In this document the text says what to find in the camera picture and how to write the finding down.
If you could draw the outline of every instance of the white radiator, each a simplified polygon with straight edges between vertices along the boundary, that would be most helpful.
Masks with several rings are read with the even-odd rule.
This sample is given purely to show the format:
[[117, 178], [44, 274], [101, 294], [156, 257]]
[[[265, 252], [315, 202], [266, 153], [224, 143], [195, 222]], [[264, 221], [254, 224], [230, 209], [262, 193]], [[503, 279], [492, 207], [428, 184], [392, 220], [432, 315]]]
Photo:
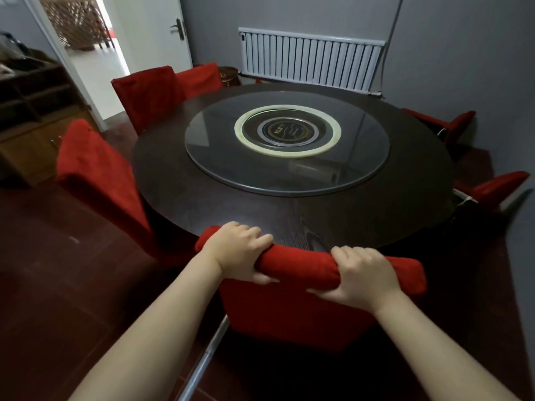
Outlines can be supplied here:
[[239, 28], [242, 73], [368, 94], [383, 40]]

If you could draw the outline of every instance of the wooden cabinet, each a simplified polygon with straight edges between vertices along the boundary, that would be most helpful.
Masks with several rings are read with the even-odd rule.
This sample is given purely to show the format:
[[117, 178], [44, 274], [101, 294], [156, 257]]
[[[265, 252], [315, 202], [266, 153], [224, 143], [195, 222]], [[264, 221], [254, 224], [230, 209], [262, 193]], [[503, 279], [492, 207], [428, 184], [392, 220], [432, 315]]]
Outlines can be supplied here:
[[97, 126], [62, 66], [0, 80], [0, 157], [29, 185], [56, 174], [62, 135], [75, 119]]

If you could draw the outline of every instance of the right arm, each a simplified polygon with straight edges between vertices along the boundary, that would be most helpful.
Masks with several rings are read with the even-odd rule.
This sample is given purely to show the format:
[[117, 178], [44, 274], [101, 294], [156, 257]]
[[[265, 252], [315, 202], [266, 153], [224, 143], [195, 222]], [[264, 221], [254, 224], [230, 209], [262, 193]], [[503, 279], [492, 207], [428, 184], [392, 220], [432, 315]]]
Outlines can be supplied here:
[[371, 312], [403, 354], [432, 401], [518, 401], [400, 289], [390, 262], [375, 249], [333, 248], [340, 286], [319, 297]]

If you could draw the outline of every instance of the wooden lattice partition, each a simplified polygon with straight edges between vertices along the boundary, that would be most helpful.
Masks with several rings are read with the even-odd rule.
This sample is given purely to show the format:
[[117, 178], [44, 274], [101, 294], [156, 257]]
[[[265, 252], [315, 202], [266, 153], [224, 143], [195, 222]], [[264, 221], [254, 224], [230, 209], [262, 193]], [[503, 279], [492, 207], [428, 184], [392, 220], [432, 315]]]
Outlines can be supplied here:
[[66, 48], [92, 50], [115, 47], [96, 0], [40, 0]]

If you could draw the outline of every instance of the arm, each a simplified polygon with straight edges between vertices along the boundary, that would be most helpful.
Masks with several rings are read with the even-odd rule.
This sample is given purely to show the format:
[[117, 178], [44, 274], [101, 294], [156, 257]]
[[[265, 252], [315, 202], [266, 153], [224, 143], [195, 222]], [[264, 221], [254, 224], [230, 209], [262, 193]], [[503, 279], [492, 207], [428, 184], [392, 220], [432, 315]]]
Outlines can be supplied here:
[[340, 286], [318, 296], [371, 312], [433, 401], [518, 400], [420, 311], [400, 289], [391, 264], [375, 249], [333, 248]]
[[259, 228], [224, 225], [91, 369], [70, 401], [167, 400], [223, 278], [273, 281], [254, 271], [272, 242]]

